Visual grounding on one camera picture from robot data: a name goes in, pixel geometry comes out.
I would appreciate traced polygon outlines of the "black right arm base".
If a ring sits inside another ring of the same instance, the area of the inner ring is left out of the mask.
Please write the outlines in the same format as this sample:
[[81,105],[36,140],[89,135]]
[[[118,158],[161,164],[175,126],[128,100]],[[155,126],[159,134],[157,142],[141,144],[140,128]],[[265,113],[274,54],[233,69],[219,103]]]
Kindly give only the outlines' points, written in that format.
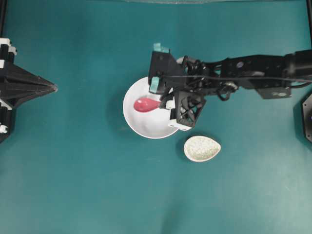
[[296,138],[312,148],[312,92],[308,91],[293,108]]

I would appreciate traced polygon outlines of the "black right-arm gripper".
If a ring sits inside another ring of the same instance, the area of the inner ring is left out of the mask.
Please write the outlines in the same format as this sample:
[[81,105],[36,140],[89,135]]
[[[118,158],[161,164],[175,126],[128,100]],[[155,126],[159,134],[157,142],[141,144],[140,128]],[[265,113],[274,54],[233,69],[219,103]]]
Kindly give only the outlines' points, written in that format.
[[169,126],[182,131],[193,128],[206,104],[204,77],[186,76],[183,87],[167,90],[160,97],[160,109],[170,110]]

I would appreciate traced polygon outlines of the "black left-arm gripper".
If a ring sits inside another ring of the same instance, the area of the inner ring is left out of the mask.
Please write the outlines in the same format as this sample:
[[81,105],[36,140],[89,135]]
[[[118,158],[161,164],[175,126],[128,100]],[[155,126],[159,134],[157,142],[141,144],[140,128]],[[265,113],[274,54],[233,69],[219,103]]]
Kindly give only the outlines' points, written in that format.
[[10,39],[0,38],[0,142],[12,133],[15,125],[15,109],[23,103],[54,93],[58,87],[13,64],[16,48]]

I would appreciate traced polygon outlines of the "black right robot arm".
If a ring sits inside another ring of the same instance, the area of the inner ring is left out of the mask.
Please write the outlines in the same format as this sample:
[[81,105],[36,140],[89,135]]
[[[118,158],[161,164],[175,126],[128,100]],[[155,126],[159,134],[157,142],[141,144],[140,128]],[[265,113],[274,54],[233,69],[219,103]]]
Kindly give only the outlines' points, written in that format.
[[239,88],[255,90],[263,99],[289,98],[292,89],[312,82],[312,52],[284,56],[253,55],[204,62],[171,53],[152,53],[149,91],[160,95],[161,109],[170,111],[170,125],[193,128],[206,104],[206,96],[228,101]]

